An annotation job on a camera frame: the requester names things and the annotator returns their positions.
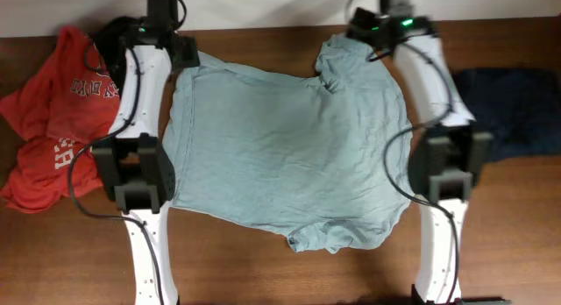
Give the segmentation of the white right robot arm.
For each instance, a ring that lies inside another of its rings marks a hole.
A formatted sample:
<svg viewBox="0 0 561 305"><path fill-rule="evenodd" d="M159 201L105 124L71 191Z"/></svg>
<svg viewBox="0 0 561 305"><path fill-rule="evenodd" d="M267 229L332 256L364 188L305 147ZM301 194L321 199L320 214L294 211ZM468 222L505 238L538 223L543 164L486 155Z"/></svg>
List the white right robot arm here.
<svg viewBox="0 0 561 305"><path fill-rule="evenodd" d="M410 10L382 15L358 8L347 35L364 42L380 58L389 56L413 97L418 123L395 133L398 139L422 134L408 159L409 190L400 194L418 204L421 214L421 262L408 298L410 304L463 304L459 254L471 193L493 136L477 126L466 108L444 59L436 27Z"/></svg>

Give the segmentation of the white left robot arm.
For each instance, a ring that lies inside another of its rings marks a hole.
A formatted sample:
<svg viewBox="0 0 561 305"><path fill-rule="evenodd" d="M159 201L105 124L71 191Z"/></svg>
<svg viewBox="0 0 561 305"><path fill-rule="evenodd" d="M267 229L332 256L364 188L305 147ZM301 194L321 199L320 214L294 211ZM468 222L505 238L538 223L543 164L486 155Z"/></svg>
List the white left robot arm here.
<svg viewBox="0 0 561 305"><path fill-rule="evenodd" d="M124 73L120 104L106 138L92 146L114 219L125 224L135 280L135 305L176 305L167 219L176 178L159 137L160 108L170 75L199 64L196 42L178 34L182 0L147 0L146 15L126 26L119 43Z"/></svg>

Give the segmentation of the light grey-blue t-shirt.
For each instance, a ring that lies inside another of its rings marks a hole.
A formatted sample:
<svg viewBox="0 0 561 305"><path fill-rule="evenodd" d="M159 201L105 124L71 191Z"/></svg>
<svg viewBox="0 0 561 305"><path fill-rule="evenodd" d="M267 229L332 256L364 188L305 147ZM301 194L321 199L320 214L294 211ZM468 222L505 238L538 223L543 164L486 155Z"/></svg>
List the light grey-blue t-shirt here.
<svg viewBox="0 0 561 305"><path fill-rule="evenodd" d="M164 136L173 205L280 234L295 252L379 247L409 205L411 136L371 52L334 35L312 78L201 53L178 76Z"/></svg>

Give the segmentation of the red printed t-shirt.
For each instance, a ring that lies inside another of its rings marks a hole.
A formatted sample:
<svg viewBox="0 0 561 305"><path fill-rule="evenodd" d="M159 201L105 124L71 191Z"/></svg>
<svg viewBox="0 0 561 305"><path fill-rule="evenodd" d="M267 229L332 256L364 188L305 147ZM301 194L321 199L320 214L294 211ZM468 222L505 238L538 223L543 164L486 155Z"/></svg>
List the red printed t-shirt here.
<svg viewBox="0 0 561 305"><path fill-rule="evenodd" d="M1 114L24 140L1 196L24 213L50 209L63 197L82 196L102 183L90 153L77 153L109 132L119 91L91 39L65 26L53 53L21 89L1 101Z"/></svg>

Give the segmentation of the folded dark navy garment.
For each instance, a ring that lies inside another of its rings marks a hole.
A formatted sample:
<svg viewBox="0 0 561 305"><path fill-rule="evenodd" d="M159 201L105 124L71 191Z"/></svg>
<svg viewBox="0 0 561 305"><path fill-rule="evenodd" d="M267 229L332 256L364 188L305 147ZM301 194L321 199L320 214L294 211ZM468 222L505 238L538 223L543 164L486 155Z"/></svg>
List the folded dark navy garment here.
<svg viewBox="0 0 561 305"><path fill-rule="evenodd" d="M453 75L465 106L494 140L489 162L560 154L560 78L539 68L473 68Z"/></svg>

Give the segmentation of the black garment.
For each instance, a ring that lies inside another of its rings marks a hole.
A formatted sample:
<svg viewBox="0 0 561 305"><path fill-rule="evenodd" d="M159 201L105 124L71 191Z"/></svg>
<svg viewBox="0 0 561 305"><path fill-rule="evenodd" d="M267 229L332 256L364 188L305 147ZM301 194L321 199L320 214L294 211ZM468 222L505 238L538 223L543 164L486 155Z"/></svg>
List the black garment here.
<svg viewBox="0 0 561 305"><path fill-rule="evenodd" d="M126 58L124 35L138 23L136 18L118 17L112 19L92 39L96 49L102 56L111 80L116 84L119 93L126 76Z"/></svg>

